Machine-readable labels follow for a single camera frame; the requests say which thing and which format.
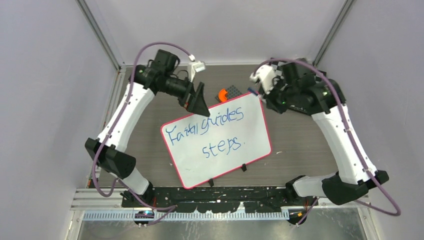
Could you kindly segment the aluminium frame rail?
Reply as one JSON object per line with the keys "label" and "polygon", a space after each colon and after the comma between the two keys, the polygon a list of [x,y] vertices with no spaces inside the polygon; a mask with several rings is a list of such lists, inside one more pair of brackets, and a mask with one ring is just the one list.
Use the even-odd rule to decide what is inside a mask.
{"label": "aluminium frame rail", "polygon": [[244,207],[239,207],[233,213],[179,213],[169,208],[167,212],[160,212],[158,208],[148,207],[122,207],[125,190],[118,188],[110,197],[103,197],[93,188],[78,189],[71,203],[71,209],[82,212],[85,221],[134,221],[136,223],[151,223],[156,220],[162,222],[176,221],[246,221],[246,220],[297,220],[307,211],[313,210],[353,210],[363,213],[366,209],[355,201],[336,205],[327,198],[320,198],[310,209],[302,210],[300,207],[282,207],[279,212],[273,213],[247,213]]}

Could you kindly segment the black and white chessboard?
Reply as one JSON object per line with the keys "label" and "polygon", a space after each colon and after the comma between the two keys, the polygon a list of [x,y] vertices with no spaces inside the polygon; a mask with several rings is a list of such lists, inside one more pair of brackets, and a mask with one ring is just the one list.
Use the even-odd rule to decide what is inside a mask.
{"label": "black and white chessboard", "polygon": [[295,62],[276,61],[272,57],[268,65],[281,78],[275,89],[287,100],[288,110],[310,116],[314,99],[312,96],[302,95],[302,91],[321,82],[321,78],[314,71]]}

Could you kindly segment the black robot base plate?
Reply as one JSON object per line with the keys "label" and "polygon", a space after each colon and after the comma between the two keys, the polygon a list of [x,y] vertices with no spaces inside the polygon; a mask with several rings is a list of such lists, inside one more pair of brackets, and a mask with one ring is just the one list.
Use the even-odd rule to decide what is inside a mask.
{"label": "black robot base plate", "polygon": [[240,207],[246,213],[277,213],[283,207],[299,207],[309,210],[315,198],[292,196],[281,186],[219,186],[155,187],[152,196],[140,203],[128,190],[121,193],[123,208],[141,208],[145,205],[167,212],[213,214],[234,213]]}

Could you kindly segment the blue marker cap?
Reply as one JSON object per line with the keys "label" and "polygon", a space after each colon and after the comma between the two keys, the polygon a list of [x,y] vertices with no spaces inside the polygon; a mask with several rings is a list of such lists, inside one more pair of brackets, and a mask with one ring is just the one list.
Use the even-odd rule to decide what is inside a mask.
{"label": "blue marker cap", "polygon": [[259,95],[259,93],[258,93],[258,92],[256,92],[254,89],[252,89],[252,88],[250,88],[250,87],[248,87],[248,88],[247,88],[247,90],[248,90],[250,93],[254,94],[255,96],[258,96],[258,95]]}

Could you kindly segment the pink-framed whiteboard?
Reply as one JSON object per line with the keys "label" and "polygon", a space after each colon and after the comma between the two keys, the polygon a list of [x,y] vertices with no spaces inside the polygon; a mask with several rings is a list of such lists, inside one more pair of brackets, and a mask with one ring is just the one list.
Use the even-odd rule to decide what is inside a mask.
{"label": "pink-framed whiteboard", "polygon": [[246,93],[161,126],[182,187],[192,189],[272,153],[263,102]]}

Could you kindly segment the grey lego baseplate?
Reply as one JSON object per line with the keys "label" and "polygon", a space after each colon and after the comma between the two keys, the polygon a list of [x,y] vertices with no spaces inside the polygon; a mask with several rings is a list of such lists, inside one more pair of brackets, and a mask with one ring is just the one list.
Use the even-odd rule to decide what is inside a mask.
{"label": "grey lego baseplate", "polygon": [[237,87],[235,87],[234,85],[231,85],[231,86],[229,86],[227,88],[223,88],[223,89],[226,89],[227,92],[228,92],[228,94],[227,94],[228,100],[231,100],[231,99],[234,99],[236,97],[239,97],[239,96],[243,95],[243,93]]}

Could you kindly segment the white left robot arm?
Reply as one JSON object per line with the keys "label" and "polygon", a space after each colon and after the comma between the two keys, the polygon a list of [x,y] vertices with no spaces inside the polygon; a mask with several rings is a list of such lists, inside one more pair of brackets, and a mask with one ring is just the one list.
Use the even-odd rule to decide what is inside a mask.
{"label": "white left robot arm", "polygon": [[187,76],[178,78],[174,71],[180,64],[177,55],[159,49],[148,64],[134,67],[124,97],[102,132],[95,138],[88,138],[85,149],[93,163],[125,184],[128,190],[123,197],[148,207],[154,199],[153,184],[136,168],[136,158],[127,154],[126,149],[143,111],[157,93],[176,97],[178,104],[188,112],[205,117],[210,116],[204,98],[204,83],[194,86],[196,73],[206,69],[204,62],[189,55]]}

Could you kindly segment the orange curved block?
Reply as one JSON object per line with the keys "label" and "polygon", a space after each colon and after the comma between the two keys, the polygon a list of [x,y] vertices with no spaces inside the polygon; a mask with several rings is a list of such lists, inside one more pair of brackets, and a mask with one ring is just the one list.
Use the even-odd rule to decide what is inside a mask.
{"label": "orange curved block", "polygon": [[228,91],[227,91],[227,89],[226,89],[226,88],[223,88],[223,89],[221,89],[221,90],[218,92],[218,94],[217,94],[217,100],[218,100],[220,103],[226,102],[226,101],[228,100],[227,95],[228,95]]}

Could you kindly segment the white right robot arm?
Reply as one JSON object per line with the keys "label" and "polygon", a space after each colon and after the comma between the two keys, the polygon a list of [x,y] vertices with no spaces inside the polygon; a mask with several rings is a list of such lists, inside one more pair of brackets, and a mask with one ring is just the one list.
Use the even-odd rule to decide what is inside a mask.
{"label": "white right robot arm", "polygon": [[305,197],[324,197],[336,205],[355,201],[389,175],[378,170],[366,155],[350,122],[345,97],[332,79],[303,60],[285,61],[281,75],[269,64],[260,66],[250,79],[260,84],[258,93],[268,109],[279,114],[291,107],[301,108],[323,133],[337,165],[335,173],[323,176],[300,175],[287,182],[285,198],[299,205]]}

